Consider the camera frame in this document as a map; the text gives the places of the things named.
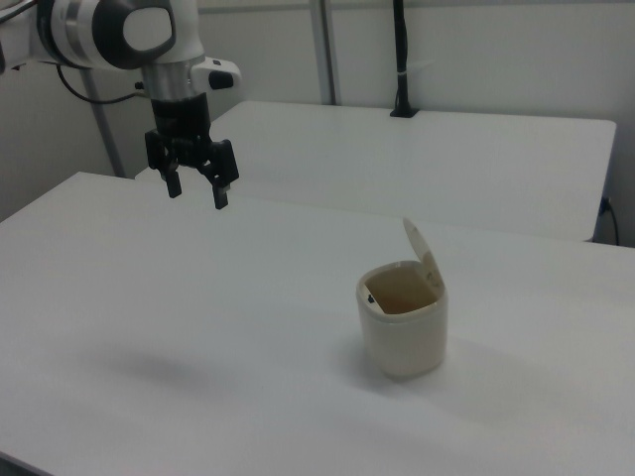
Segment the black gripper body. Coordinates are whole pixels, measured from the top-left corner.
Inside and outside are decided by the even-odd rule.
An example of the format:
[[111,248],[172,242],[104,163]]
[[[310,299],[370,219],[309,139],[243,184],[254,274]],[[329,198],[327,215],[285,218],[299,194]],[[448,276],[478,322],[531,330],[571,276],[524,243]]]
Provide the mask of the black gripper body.
[[164,169],[169,161],[201,168],[210,163],[220,169],[233,168],[233,149],[228,140],[213,142],[209,136],[207,96],[177,101],[151,100],[156,128],[145,135],[148,164]]

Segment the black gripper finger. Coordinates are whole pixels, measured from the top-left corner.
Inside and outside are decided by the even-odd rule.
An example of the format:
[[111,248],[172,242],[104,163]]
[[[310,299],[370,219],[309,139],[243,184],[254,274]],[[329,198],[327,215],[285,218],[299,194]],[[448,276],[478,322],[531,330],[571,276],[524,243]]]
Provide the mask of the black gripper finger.
[[178,163],[162,143],[146,145],[148,166],[160,174],[165,182],[170,198],[182,194],[182,186],[178,174]]
[[222,140],[204,144],[197,169],[211,185],[215,208],[224,208],[228,204],[227,194],[231,184],[239,178],[231,142]]

